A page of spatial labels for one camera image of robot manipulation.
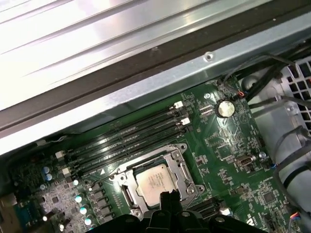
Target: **screw hole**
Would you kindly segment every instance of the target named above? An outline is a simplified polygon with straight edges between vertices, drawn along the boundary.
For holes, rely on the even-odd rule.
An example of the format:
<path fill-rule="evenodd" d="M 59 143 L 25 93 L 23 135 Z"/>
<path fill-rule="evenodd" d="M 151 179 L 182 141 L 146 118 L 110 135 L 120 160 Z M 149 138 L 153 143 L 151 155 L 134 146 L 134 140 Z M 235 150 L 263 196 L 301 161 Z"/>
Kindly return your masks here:
<path fill-rule="evenodd" d="M 211 52 L 206 52 L 206 53 L 204 54 L 204 58 L 205 58 L 205 60 L 206 60 L 207 62 L 209 62 L 209 61 L 213 60 L 214 55 L 213 55 Z"/>

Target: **chip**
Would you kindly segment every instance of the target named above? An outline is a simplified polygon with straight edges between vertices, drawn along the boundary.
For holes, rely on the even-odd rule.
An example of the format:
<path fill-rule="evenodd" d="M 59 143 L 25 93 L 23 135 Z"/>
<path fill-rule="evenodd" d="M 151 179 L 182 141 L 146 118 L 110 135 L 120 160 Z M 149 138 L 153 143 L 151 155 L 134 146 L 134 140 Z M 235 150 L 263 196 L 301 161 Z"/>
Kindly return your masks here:
<path fill-rule="evenodd" d="M 71 213 L 72 214 L 75 214 L 75 213 L 77 213 L 78 212 L 78 208 L 77 207 L 73 207 L 72 209 L 71 209 Z"/>
<path fill-rule="evenodd" d="M 94 199 L 100 199 L 103 197 L 104 197 L 104 194 L 101 191 L 94 193 Z"/>
<path fill-rule="evenodd" d="M 68 177 L 66 177 L 66 181 L 67 181 L 67 183 L 70 183 L 70 182 L 72 182 L 72 178 L 70 176 L 68 176 Z"/>
<path fill-rule="evenodd" d="M 42 204 L 45 202 L 45 199 L 44 199 L 44 197 L 39 197 L 39 198 L 37 198 L 37 201 L 39 204 Z"/>
<path fill-rule="evenodd" d="M 92 187 L 92 189 L 95 191 L 95 190 L 97 190 L 97 189 L 100 189 L 101 186 L 102 186 L 102 183 L 96 183 L 96 184 Z"/>
<path fill-rule="evenodd" d="M 175 188 L 171 174 L 165 164 L 152 167 L 136 176 L 137 193 L 150 207 L 159 204 L 162 192 L 172 192 Z"/>
<path fill-rule="evenodd" d="M 263 198 L 264 198 L 264 201 L 266 203 L 270 203 L 276 199 L 273 192 L 269 192 L 269 193 L 264 194 Z"/>
<path fill-rule="evenodd" d="M 243 187 L 238 187 L 238 188 L 237 188 L 237 193 L 240 194 L 240 195 L 243 194 L 244 191 L 245 191 L 245 190 L 244 190 Z"/>
<path fill-rule="evenodd" d="M 58 203 L 58 198 L 57 198 L 57 197 L 54 197 L 54 198 L 52 198 L 52 201 L 53 201 L 54 204 L 55 204 L 55 203 Z"/>
<path fill-rule="evenodd" d="M 101 209 L 101 214 L 102 214 L 103 216 L 105 216 L 105 215 L 107 215 L 107 214 L 109 214 L 109 213 L 110 213 L 110 209 L 109 209 L 108 206 L 105 207 L 105 208 L 103 208 L 103 209 Z"/>
<path fill-rule="evenodd" d="M 99 208 L 102 208 L 102 207 L 104 207 L 105 205 L 107 205 L 107 201 L 106 201 L 106 199 L 101 199 L 101 200 L 99 200 L 96 204 L 97 204 L 97 206 L 98 206 Z"/>
<path fill-rule="evenodd" d="M 109 222 L 111 220 L 113 220 L 113 216 L 112 215 L 108 215 L 106 217 L 104 217 L 105 222 Z"/>

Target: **mounting screw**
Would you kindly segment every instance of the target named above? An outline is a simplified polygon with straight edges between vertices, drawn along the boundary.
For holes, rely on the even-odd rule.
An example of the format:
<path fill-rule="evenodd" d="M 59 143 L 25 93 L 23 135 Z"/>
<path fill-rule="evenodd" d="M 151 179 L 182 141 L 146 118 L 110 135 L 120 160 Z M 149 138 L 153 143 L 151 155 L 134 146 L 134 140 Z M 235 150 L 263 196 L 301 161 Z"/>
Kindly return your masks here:
<path fill-rule="evenodd" d="M 210 98 L 210 93 L 205 93 L 205 94 L 204 94 L 204 99 L 207 100 L 207 99 L 209 99 L 209 98 Z"/>
<path fill-rule="evenodd" d="M 189 194 L 193 194 L 194 193 L 194 188 L 193 187 L 189 187 L 189 188 L 187 188 L 187 193 L 189 193 Z"/>
<path fill-rule="evenodd" d="M 207 62 L 212 62 L 214 60 L 215 54 L 213 52 L 206 52 L 203 56 L 204 60 Z"/>
<path fill-rule="evenodd" d="M 286 108 L 286 110 L 287 110 L 287 111 L 289 111 L 289 112 L 291 112 L 291 111 L 293 111 L 293 110 L 294 110 L 294 107 L 289 106 L 288 108 Z"/>
<path fill-rule="evenodd" d="M 261 151 L 261 152 L 259 152 L 259 158 L 265 159 L 265 158 L 267 158 L 267 154 L 265 152 Z"/>
<path fill-rule="evenodd" d="M 173 158 L 174 158 L 174 159 L 179 158 L 179 153 L 175 153 L 175 154 L 173 154 Z"/>
<path fill-rule="evenodd" d="M 183 217 L 189 217 L 189 216 L 190 216 L 190 214 L 189 214 L 188 212 L 182 212 L 181 215 L 182 215 Z"/>
<path fill-rule="evenodd" d="M 225 220 L 222 217 L 217 217 L 217 218 L 215 218 L 215 220 L 217 222 L 225 222 Z"/>

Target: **capacitor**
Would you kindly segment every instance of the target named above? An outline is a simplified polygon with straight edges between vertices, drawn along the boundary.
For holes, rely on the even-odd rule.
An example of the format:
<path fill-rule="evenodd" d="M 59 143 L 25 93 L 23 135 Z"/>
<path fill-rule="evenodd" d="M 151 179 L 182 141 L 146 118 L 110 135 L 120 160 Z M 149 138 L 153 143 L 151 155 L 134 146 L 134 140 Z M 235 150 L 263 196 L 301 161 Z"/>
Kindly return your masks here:
<path fill-rule="evenodd" d="M 79 184 L 79 181 L 78 181 L 78 180 L 74 180 L 74 181 L 73 181 L 73 185 L 74 185 L 74 186 L 77 186 L 78 184 Z"/>
<path fill-rule="evenodd" d="M 52 179 L 53 179 L 53 176 L 51 175 L 51 174 L 46 174 L 46 176 L 45 176 L 45 179 L 47 180 L 47 181 L 51 181 Z"/>
<path fill-rule="evenodd" d="M 50 168 L 48 166 L 43 167 L 44 174 L 48 174 L 50 172 Z"/>
<path fill-rule="evenodd" d="M 81 197 L 80 195 L 78 195 L 78 196 L 76 196 L 76 197 L 74 198 L 74 200 L 75 200 L 77 203 L 80 203 L 80 202 L 82 202 L 82 197 Z"/>
<path fill-rule="evenodd" d="M 70 219 L 65 219 L 65 221 L 63 221 L 62 223 L 60 223 L 58 226 L 59 226 L 59 229 L 60 230 L 63 230 L 67 227 L 67 225 L 70 223 Z"/>
<path fill-rule="evenodd" d="M 83 214 L 83 215 L 86 215 L 87 213 L 87 208 L 88 206 L 87 205 L 84 205 L 83 207 L 80 208 L 80 213 Z"/>
<path fill-rule="evenodd" d="M 84 220 L 84 223 L 89 226 L 92 224 L 92 220 L 93 220 L 93 216 L 90 215 L 90 216 L 87 216 L 87 218 Z"/>
<path fill-rule="evenodd" d="M 51 217 L 53 217 L 55 215 L 55 213 L 53 211 L 48 212 L 46 215 L 43 216 L 43 221 L 48 221 L 51 219 Z"/>
<path fill-rule="evenodd" d="M 231 117 L 235 113 L 235 106 L 229 100 L 220 100 L 215 106 L 215 113 L 220 118 Z"/>
<path fill-rule="evenodd" d="M 40 185 L 40 189 L 43 191 L 46 188 L 45 184 Z"/>

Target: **wire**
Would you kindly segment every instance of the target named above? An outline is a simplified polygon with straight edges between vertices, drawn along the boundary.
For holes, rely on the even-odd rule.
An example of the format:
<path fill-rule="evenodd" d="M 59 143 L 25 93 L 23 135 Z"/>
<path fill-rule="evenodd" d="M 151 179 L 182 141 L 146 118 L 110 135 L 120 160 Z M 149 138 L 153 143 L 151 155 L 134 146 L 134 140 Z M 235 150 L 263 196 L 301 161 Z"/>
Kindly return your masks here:
<path fill-rule="evenodd" d="M 269 105 L 269 104 L 272 104 L 274 102 L 276 102 L 276 98 L 269 98 L 269 99 L 266 99 L 264 101 L 261 101 L 259 103 L 253 103 L 253 104 L 250 104 L 249 105 L 249 108 L 250 109 L 254 109 L 254 108 L 260 108 L 260 107 L 263 107 L 265 105 Z"/>
<path fill-rule="evenodd" d="M 296 213 L 294 213 L 293 215 L 291 215 L 290 218 L 294 218 L 294 217 L 297 217 L 297 216 L 299 216 L 299 213 L 298 213 L 298 212 L 296 212 Z"/>
<path fill-rule="evenodd" d="M 238 65 L 237 67 L 235 67 L 231 72 L 227 73 L 226 76 L 225 76 L 225 78 L 224 78 L 224 80 L 223 80 L 223 85 L 224 85 L 227 89 L 229 89 L 229 90 L 231 90 L 231 91 L 233 91 L 233 92 L 236 92 L 236 93 L 242 92 L 242 91 L 240 91 L 240 90 L 237 90 L 237 89 L 235 89 L 235 88 L 229 86 L 229 85 L 226 83 L 227 80 L 228 80 L 235 72 L 237 72 L 238 70 L 240 70 L 240 69 L 241 69 L 242 67 L 244 67 L 245 65 L 249 64 L 250 62 L 252 62 L 252 61 L 254 61 L 254 60 L 256 60 L 256 59 L 258 59 L 258 58 L 260 58 L 260 57 L 265 57 L 265 56 L 270 57 L 270 58 L 272 58 L 272 59 L 275 59 L 275 60 L 277 60 L 277 61 L 279 61 L 279 62 L 282 62 L 282 63 L 288 64 L 288 65 L 295 66 L 295 62 L 292 62 L 292 61 L 290 61 L 290 60 L 288 60 L 288 59 L 286 59 L 286 58 L 282 58 L 282 57 L 280 57 L 280 56 L 272 55 L 272 54 L 269 54 L 269 53 L 262 53 L 262 54 L 259 54 L 259 55 L 255 56 L 255 57 L 251 57 L 250 59 L 248 59 L 248 60 L 244 61 L 243 63 L 239 64 L 239 65 Z"/>
<path fill-rule="evenodd" d="M 61 142 L 61 141 L 63 141 L 65 138 L 67 138 L 67 135 L 61 136 L 59 139 L 57 139 L 57 140 L 55 140 L 55 141 L 49 141 L 49 142 Z"/>
<path fill-rule="evenodd" d="M 297 207 L 299 212 L 302 212 L 303 214 L 307 215 L 308 217 L 311 217 L 307 211 L 305 211 L 293 198 L 292 196 L 288 193 L 287 189 L 284 187 L 280 176 L 279 172 L 287 167 L 289 164 L 292 162 L 296 161 L 297 159 L 303 157 L 305 154 L 311 151 L 311 143 L 307 142 L 305 146 L 302 148 L 296 150 L 292 154 L 290 154 L 286 159 L 284 159 L 274 170 L 273 172 L 273 177 L 275 179 L 276 184 L 278 185 L 279 189 L 281 192 L 284 194 L 284 196 L 287 198 L 288 202 L 292 204 L 293 206 Z"/>
<path fill-rule="evenodd" d="M 310 47 L 310 42 L 311 42 L 311 40 L 309 39 L 305 43 L 298 44 L 296 47 L 294 47 L 294 48 L 292 48 L 286 52 L 283 52 L 283 53 L 279 54 L 278 56 L 289 58 L 290 56 L 292 56 L 295 53 L 299 53 L 299 52 L 302 52 L 302 51 L 305 51 L 306 49 L 308 49 Z M 298 60 L 298 59 L 301 59 L 304 57 L 305 56 L 300 56 L 300 57 L 297 56 L 296 58 Z M 265 69 L 265 68 L 273 66 L 273 65 L 275 65 L 274 59 L 267 59 L 267 60 L 264 60 L 262 62 L 257 62 L 256 64 L 250 65 L 247 68 L 239 70 L 236 74 L 237 79 L 241 80 L 244 77 L 247 77 L 247 76 L 249 76 L 249 75 L 251 75 L 251 74 L 253 74 L 259 70 Z"/>
<path fill-rule="evenodd" d="M 272 162 L 276 164 L 276 155 L 277 155 L 277 152 L 278 152 L 278 149 L 280 148 L 280 146 L 282 145 L 282 143 L 284 142 L 284 140 L 291 134 L 299 134 L 301 132 L 301 130 L 303 129 L 303 127 L 300 125 L 298 127 L 296 127 L 295 129 L 293 130 L 290 130 L 288 131 L 287 133 L 283 134 L 279 139 L 278 141 L 276 142 L 276 146 L 274 147 L 274 150 L 272 152 L 272 155 L 271 155 L 271 159 L 272 159 Z"/>
<path fill-rule="evenodd" d="M 310 45 L 304 50 L 296 51 L 292 54 L 289 59 L 294 61 L 300 59 L 301 57 L 309 56 L 311 52 Z M 271 81 L 273 77 L 275 77 L 285 65 L 283 63 L 276 63 L 274 66 L 270 67 L 268 71 L 258 80 L 258 82 L 254 83 L 251 89 L 248 91 L 247 96 L 245 97 L 246 100 L 249 102 L 253 97 L 259 94 L 260 91 Z"/>
<path fill-rule="evenodd" d="M 291 101 L 291 102 L 294 102 L 294 103 L 297 103 L 299 105 L 302 105 L 302 106 L 305 106 L 307 108 L 311 108 L 311 101 L 306 101 L 306 100 L 301 100 L 301 99 L 298 99 L 298 98 L 295 98 L 295 97 L 290 97 L 290 96 L 279 96 L 282 100 L 286 100 L 286 101 Z M 268 104 L 272 104 L 274 102 L 278 101 L 277 98 L 269 98 L 269 99 L 266 99 L 262 102 L 259 102 L 259 103 L 253 103 L 253 104 L 250 104 L 249 105 L 249 108 L 250 109 L 254 109 L 254 108 L 259 108 L 259 107 L 263 107 L 265 105 L 268 105 Z"/>
<path fill-rule="evenodd" d="M 288 233 L 291 233 L 292 232 L 292 225 L 293 225 L 293 222 L 294 221 L 297 221 L 297 220 L 300 220 L 301 217 L 299 215 L 298 212 L 294 213 L 293 215 L 290 216 L 290 221 L 288 223 Z"/>
<path fill-rule="evenodd" d="M 291 174 L 288 175 L 288 177 L 286 177 L 283 185 L 284 187 L 287 189 L 288 186 L 291 184 L 291 182 L 293 181 L 293 179 L 299 175 L 300 173 L 304 172 L 304 171 L 308 171 L 310 170 L 310 167 L 308 165 L 303 165 L 299 168 L 297 168 L 296 170 L 294 170 Z"/>

